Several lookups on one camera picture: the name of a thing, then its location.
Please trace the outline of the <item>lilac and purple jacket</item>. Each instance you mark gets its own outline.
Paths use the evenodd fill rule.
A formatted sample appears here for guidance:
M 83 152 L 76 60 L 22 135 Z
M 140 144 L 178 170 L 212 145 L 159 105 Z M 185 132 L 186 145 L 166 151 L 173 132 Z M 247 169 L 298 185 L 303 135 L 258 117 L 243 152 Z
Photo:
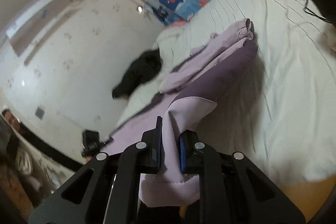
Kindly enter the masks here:
M 209 42 L 164 79 L 150 104 L 124 121 L 112 133 L 113 142 L 104 148 L 117 154 L 141 140 L 162 117 L 163 155 L 158 174 L 143 174 L 139 199 L 149 207 L 190 205 L 199 198 L 197 175 L 181 173 L 178 139 L 193 130 L 217 106 L 218 101 L 238 84 L 258 51 L 253 23 L 243 19 Z

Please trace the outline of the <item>white striped duvet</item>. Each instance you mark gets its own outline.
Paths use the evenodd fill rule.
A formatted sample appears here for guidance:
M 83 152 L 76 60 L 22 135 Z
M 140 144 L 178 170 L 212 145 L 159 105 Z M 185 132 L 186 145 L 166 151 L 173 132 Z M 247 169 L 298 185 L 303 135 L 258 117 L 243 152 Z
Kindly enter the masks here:
M 154 43 L 162 71 L 132 94 L 120 122 L 150 103 L 192 49 L 248 18 L 256 60 L 202 120 L 198 135 L 218 151 L 242 151 L 276 184 L 334 175 L 335 28 L 304 6 L 303 0 L 212 0 L 189 23 L 163 30 Z

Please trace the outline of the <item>black garment on bed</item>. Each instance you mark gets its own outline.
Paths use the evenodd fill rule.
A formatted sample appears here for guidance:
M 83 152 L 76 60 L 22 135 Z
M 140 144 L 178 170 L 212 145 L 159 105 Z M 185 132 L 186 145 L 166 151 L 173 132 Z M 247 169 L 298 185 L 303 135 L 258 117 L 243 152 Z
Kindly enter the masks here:
M 133 61 L 121 82 L 112 90 L 112 98 L 130 97 L 141 85 L 151 81 L 162 69 L 162 59 L 159 48 L 143 52 Z

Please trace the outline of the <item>pink pillow at headboard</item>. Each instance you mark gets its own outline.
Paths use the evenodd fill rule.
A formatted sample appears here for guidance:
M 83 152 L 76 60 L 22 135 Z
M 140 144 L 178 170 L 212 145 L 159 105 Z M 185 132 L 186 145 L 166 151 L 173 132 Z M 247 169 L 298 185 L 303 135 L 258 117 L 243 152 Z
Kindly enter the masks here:
M 185 26 L 187 23 L 188 21 L 179 19 L 178 21 L 169 24 L 167 27 L 168 28 L 181 27 L 181 26 Z

